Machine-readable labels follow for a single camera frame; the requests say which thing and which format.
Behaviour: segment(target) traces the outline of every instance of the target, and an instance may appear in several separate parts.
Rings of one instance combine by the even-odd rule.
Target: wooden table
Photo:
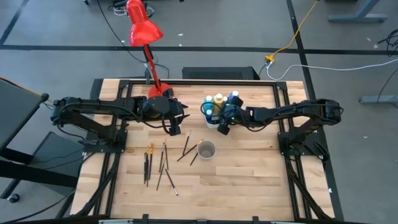
[[[100,99],[114,100],[118,79],[105,79]],[[290,102],[306,99],[302,82],[286,82]],[[132,96],[146,95],[150,86],[134,85]],[[149,218],[184,220],[293,220],[292,206],[284,157],[280,155],[277,132],[278,123],[252,133],[242,126],[232,126],[227,136],[216,129],[208,129],[200,105],[207,95],[222,93],[228,95],[238,90],[244,106],[275,107],[271,87],[230,85],[173,85],[175,97],[189,108],[189,117],[184,119],[182,133],[170,137],[163,129],[152,129],[142,123],[130,122],[126,151],[121,156],[112,206],[112,218]],[[110,124],[110,116],[95,116],[101,124]],[[301,125],[306,118],[295,118],[295,125]],[[188,148],[200,139],[213,141],[217,146],[216,156],[210,161],[197,158],[191,152],[181,161],[186,137],[192,130]],[[167,139],[170,175],[179,192],[176,196],[165,175],[159,191],[159,162],[162,143]],[[154,143],[154,160],[149,187],[144,185],[143,159],[146,146]],[[71,214],[79,211],[98,186],[103,163],[103,154],[89,158],[81,169]],[[333,216],[330,195],[322,163],[314,156],[302,157],[307,189],[319,206]],[[301,194],[296,189],[300,214],[303,217]],[[106,196],[101,211],[104,212]]]

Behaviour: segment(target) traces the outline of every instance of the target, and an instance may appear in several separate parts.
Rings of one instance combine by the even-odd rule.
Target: lamp base
[[[155,97],[155,96],[171,97],[173,95],[174,95],[173,88],[166,83],[160,84],[160,91],[156,88],[156,86],[152,86],[148,92],[148,98]]]

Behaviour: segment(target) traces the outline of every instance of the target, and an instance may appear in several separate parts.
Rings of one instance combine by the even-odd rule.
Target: red lamp shade
[[[147,12],[141,0],[129,0],[127,2],[127,11],[132,22],[130,30],[131,46],[142,46],[163,37],[159,27],[148,20]]]

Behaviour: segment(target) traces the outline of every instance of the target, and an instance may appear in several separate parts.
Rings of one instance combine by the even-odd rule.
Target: small cup
[[[216,146],[211,141],[203,141],[197,147],[198,155],[202,159],[211,159],[216,154]]]

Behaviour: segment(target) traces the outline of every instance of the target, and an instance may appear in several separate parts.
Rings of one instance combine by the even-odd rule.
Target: red desk lamp
[[[148,20],[144,4],[141,0],[129,0],[127,2],[127,11],[132,22],[130,30],[130,45],[133,47],[144,46],[144,55],[147,62],[149,62],[150,70],[155,80],[155,86],[149,90],[148,97],[172,96],[172,87],[166,83],[161,83],[157,78],[152,52],[148,45],[149,43],[162,38],[162,31],[156,24]]]

